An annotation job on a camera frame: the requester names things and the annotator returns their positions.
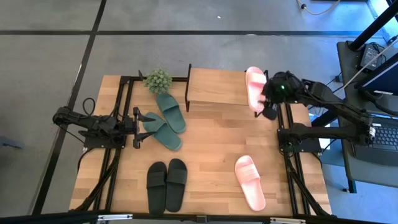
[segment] monitor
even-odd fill
[[[361,86],[371,93],[398,95],[398,54],[377,67],[356,87]]]

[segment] green slipper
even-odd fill
[[[170,128],[175,133],[180,134],[187,129],[187,125],[180,111],[180,106],[172,95],[168,93],[157,95],[156,103],[170,125]]]
[[[167,123],[157,114],[149,112],[145,114],[148,118],[156,119],[156,121],[143,122],[147,132],[156,132],[153,137],[167,147],[167,149],[177,151],[181,148],[181,139],[169,128]]]

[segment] pink slide sandal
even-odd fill
[[[260,68],[250,67],[246,70],[246,88],[248,90],[248,102],[250,110],[261,112],[264,105],[259,101],[265,101],[266,97],[261,95],[262,88],[266,84],[267,78]]]
[[[236,161],[235,174],[250,208],[254,211],[263,210],[266,200],[261,189],[260,175],[250,156],[242,156]]]

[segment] black slipper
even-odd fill
[[[178,212],[184,198],[185,183],[187,183],[187,167],[179,159],[172,159],[167,173],[166,209]]]
[[[166,202],[166,172],[163,162],[151,165],[147,174],[148,207],[151,215],[164,213]]]

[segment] slipper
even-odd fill
[[[170,161],[166,182],[166,209],[169,212],[178,212],[182,205],[185,184],[187,183],[187,167],[180,159]]]
[[[151,215],[164,213],[166,203],[166,164],[155,162],[147,174],[148,207]]]
[[[156,103],[163,113],[164,118],[170,125],[170,128],[172,128],[172,130],[177,134],[183,133],[186,130],[187,125],[182,117],[177,100],[175,100],[172,95],[164,93],[157,95]]]
[[[260,68],[250,67],[246,70],[246,89],[248,90],[248,103],[250,110],[254,112],[261,112],[264,105],[259,101],[265,101],[266,97],[261,94],[264,85],[267,82],[267,77],[263,74]]]
[[[260,175],[250,156],[242,156],[236,161],[235,174],[250,208],[254,211],[263,210],[266,200],[261,189]]]
[[[181,139],[170,129],[160,116],[152,112],[145,114],[145,116],[155,119],[155,121],[142,123],[147,132],[156,132],[153,137],[166,146],[167,149],[177,151],[181,148]]]

